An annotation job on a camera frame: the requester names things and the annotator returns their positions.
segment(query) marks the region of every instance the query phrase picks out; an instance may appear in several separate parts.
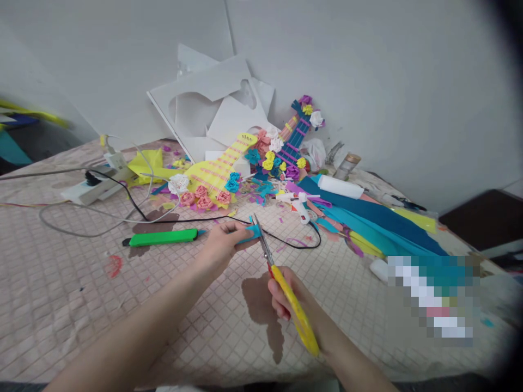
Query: green utility knife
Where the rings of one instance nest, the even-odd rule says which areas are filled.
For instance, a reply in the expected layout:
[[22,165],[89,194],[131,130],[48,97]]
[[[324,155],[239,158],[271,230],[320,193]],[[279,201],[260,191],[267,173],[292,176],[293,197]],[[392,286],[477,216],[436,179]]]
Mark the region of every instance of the green utility knife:
[[177,231],[164,231],[160,233],[135,234],[132,238],[124,239],[122,245],[137,248],[140,246],[163,245],[177,242],[191,242],[198,238],[198,234],[202,234],[202,232],[205,232],[205,230],[200,230],[200,232],[201,233],[198,232],[198,229],[187,229]]

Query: power strip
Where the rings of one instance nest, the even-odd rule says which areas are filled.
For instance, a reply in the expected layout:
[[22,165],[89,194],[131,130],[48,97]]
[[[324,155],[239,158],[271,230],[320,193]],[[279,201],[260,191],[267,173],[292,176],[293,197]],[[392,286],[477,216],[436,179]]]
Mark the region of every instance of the power strip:
[[[87,181],[83,181],[63,191],[61,193],[62,197],[66,200],[71,200],[73,203],[89,205],[97,199],[105,200],[120,189],[123,189],[123,187],[119,186],[114,181],[96,173],[93,174],[102,182],[95,186],[89,186],[87,185]],[[116,174],[111,175],[111,177],[117,181],[124,181],[134,175],[134,172],[125,166],[121,170],[118,170]]]

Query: glass jar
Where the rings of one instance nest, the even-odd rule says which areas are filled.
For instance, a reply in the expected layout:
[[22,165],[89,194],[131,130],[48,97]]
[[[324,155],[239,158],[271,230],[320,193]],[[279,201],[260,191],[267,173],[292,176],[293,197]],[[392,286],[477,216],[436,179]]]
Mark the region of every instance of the glass jar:
[[334,173],[334,178],[342,181],[349,179],[350,172],[356,167],[361,161],[361,157],[356,154],[348,153],[345,159],[338,166],[338,170]]

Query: white glue gun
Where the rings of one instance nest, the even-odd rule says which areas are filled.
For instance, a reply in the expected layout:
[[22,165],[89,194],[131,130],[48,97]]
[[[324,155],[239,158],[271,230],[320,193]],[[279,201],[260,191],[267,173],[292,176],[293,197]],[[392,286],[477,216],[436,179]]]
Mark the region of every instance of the white glue gun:
[[290,203],[293,207],[293,211],[297,211],[298,214],[300,214],[301,217],[301,223],[307,224],[311,220],[309,217],[309,214],[307,213],[307,210],[303,206],[303,203],[307,201],[309,198],[318,198],[320,195],[308,195],[305,192],[300,193],[281,193],[276,195],[276,200],[278,201],[284,201],[285,203]]

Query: yellow scissors handle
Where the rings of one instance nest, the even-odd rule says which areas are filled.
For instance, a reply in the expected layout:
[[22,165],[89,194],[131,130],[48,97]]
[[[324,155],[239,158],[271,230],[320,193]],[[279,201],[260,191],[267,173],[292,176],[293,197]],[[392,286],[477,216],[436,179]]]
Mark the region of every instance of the yellow scissors handle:
[[316,337],[314,336],[314,332],[312,331],[311,324],[309,323],[307,315],[303,311],[303,308],[301,307],[300,303],[298,302],[298,299],[294,295],[293,290],[287,284],[287,281],[283,277],[283,274],[279,270],[279,268],[273,265],[271,266],[271,271],[275,281],[278,282],[278,284],[282,288],[285,297],[287,298],[287,300],[290,303],[290,306],[293,309],[294,325],[296,326],[296,330],[300,335],[301,341],[303,342],[305,348],[309,351],[309,353],[311,353],[312,356],[317,357],[320,352],[320,348],[318,347],[318,342],[316,341]]

